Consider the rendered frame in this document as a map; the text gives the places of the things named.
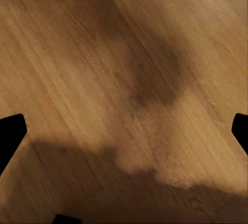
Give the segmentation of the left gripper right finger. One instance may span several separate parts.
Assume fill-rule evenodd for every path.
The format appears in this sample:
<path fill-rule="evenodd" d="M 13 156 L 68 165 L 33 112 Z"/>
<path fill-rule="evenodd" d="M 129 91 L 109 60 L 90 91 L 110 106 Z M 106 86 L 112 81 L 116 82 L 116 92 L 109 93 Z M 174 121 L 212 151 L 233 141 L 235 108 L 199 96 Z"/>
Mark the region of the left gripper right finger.
<path fill-rule="evenodd" d="M 248 155 L 248 116 L 236 114 L 231 131 Z"/>

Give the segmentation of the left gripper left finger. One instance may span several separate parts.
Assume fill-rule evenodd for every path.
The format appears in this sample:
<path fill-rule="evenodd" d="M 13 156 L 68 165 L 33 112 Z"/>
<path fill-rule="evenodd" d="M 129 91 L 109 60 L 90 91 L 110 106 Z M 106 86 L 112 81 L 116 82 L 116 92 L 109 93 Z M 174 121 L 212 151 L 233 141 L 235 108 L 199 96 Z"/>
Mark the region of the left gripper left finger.
<path fill-rule="evenodd" d="M 0 175 L 26 134 L 23 114 L 0 119 Z"/>

